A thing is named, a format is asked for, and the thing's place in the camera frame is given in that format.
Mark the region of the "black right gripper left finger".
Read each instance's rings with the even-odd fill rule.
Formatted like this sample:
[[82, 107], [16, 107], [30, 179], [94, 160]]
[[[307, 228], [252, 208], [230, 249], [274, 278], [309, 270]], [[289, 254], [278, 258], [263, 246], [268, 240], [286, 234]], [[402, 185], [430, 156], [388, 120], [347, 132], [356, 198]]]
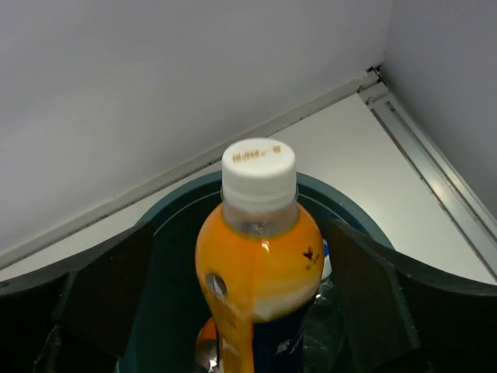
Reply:
[[114, 372], [153, 250], [140, 223], [83, 252], [1, 282], [3, 372]]

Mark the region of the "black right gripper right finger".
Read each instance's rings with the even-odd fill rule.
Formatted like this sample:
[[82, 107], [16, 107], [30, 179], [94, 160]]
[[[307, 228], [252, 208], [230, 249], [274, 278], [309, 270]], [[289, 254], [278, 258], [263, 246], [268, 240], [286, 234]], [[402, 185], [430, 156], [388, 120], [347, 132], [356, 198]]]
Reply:
[[494, 372], [496, 287], [390, 249], [337, 220], [325, 238], [358, 372]]

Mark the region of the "clear crushed water bottle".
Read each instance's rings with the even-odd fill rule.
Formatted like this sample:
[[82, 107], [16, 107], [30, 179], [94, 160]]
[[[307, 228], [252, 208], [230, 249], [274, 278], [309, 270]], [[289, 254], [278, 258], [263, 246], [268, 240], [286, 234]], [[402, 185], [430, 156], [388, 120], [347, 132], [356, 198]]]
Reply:
[[334, 283], [328, 243], [325, 239], [323, 247], [325, 259], [321, 283], [305, 323], [305, 372], [331, 372], [346, 338], [339, 307], [339, 293]]

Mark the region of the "yellow blue milk tea bottle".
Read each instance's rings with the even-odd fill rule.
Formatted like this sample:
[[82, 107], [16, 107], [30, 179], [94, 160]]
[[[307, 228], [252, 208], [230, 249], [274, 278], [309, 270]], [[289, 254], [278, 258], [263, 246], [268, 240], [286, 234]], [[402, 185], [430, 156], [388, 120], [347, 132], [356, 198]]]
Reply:
[[230, 145], [221, 203], [196, 241], [195, 268], [224, 372], [302, 372], [304, 324], [324, 266], [323, 239], [297, 199], [296, 156], [272, 138]]

